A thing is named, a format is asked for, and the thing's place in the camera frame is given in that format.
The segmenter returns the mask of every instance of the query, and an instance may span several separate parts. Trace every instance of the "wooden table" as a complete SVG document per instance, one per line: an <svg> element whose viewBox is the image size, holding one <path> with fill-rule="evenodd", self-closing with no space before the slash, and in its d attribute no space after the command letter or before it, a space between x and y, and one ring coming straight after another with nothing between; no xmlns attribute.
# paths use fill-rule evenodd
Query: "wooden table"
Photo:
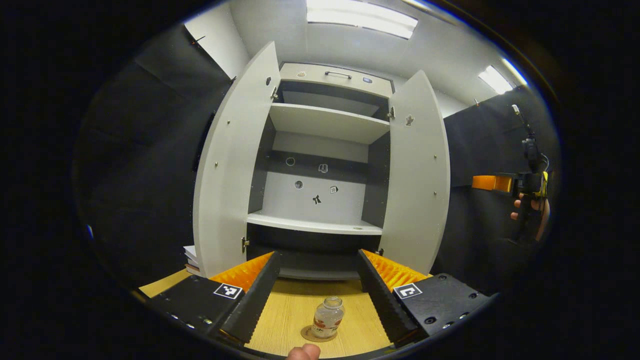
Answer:
<svg viewBox="0 0 640 360"><path fill-rule="evenodd" d="M153 297L190 275L186 270L181 270L142 286L140 290ZM311 325L316 307L325 297L332 295L342 299L345 314L338 335L333 340L315 343L321 349L320 358L356 355L391 345L369 294L361 291L360 281L278 279L262 310L251 342L245 346L286 356L293 347L310 343L300 335L300 331Z"/></svg>

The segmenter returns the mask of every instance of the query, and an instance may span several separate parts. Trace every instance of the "orange object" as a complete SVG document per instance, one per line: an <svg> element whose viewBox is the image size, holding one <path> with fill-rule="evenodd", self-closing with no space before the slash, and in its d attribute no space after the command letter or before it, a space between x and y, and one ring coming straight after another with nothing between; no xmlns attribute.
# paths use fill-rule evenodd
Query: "orange object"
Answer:
<svg viewBox="0 0 640 360"><path fill-rule="evenodd" d="M231 269L221 272L218 275L210 277L209 280L224 282L225 284L238 286L244 290L244 292L248 292L249 288L255 281L255 278L258 277L264 265L266 265L269 258L273 255L273 251L264 254L262 256L258 256L255 259L251 259L245 263L234 266Z"/></svg>
<svg viewBox="0 0 640 360"><path fill-rule="evenodd" d="M471 187L482 190L499 190L502 192L511 192L512 178L508 176L491 176L480 175L474 176Z"/></svg>
<svg viewBox="0 0 640 360"><path fill-rule="evenodd" d="M395 287L411 284L431 277L432 275L421 274L407 266L400 265L395 261L391 261L383 256L362 249L373 267L376 269L380 277L387 285L389 291L393 291Z"/></svg>

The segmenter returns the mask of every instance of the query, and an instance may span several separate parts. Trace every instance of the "ceiling light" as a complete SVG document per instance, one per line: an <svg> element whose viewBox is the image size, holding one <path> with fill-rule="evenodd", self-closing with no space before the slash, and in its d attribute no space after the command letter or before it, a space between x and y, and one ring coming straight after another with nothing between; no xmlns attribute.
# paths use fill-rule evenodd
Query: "ceiling light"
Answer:
<svg viewBox="0 0 640 360"><path fill-rule="evenodd" d="M513 86L511 86L511 84L509 84L491 65L487 66L485 71L478 74L478 77L487 83L487 85L494 89L499 95L513 89Z"/></svg>
<svg viewBox="0 0 640 360"><path fill-rule="evenodd" d="M444 11L437 8L431 8L430 6L427 6L427 4L422 0L402 0L402 1L404 1L409 6L422 11L425 14L433 16L438 20L444 21L453 26L457 26L456 22L453 20L450 14L447 14Z"/></svg>
<svg viewBox="0 0 640 360"><path fill-rule="evenodd" d="M517 71L516 68L513 67L513 65L509 62L509 60L502 59L502 62L509 69L509 71L511 71L513 73L513 75L515 75L515 77L518 79L518 81L521 84L523 84L523 85L527 84L527 81L522 77L522 75L520 75L519 71Z"/></svg>
<svg viewBox="0 0 640 360"><path fill-rule="evenodd" d="M358 26L406 39L418 24L403 13L354 0L307 0L307 22Z"/></svg>

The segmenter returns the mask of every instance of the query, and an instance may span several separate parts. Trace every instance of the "white shelf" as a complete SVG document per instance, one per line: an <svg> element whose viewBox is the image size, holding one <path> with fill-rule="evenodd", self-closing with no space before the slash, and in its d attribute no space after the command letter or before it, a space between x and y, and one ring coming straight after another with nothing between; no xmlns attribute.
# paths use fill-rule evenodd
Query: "white shelf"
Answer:
<svg viewBox="0 0 640 360"><path fill-rule="evenodd" d="M325 136L367 145L389 131L386 121L315 106L273 103L269 115L277 131Z"/></svg>
<svg viewBox="0 0 640 360"><path fill-rule="evenodd" d="M265 215L262 210L250 213L246 219L251 224L279 227L281 229L309 231L311 233L350 234L350 235L382 235L382 229L360 220L354 224L332 224L292 220Z"/></svg>

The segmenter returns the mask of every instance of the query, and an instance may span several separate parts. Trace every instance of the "white cabinet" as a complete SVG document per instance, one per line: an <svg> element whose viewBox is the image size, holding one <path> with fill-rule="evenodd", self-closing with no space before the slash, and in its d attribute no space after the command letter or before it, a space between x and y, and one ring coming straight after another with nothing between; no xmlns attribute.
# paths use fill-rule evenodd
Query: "white cabinet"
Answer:
<svg viewBox="0 0 640 360"><path fill-rule="evenodd" d="M194 236L205 275L276 249L283 276L349 279L360 248L426 274L449 205L447 137L422 71L393 91L353 70L278 71L273 43L263 48L229 90L200 160ZM359 110L344 111L345 101Z"/></svg>
<svg viewBox="0 0 640 360"><path fill-rule="evenodd" d="M246 261L241 242L255 157L271 94L279 83L272 42L231 86L207 134L193 197L193 237L206 277Z"/></svg>

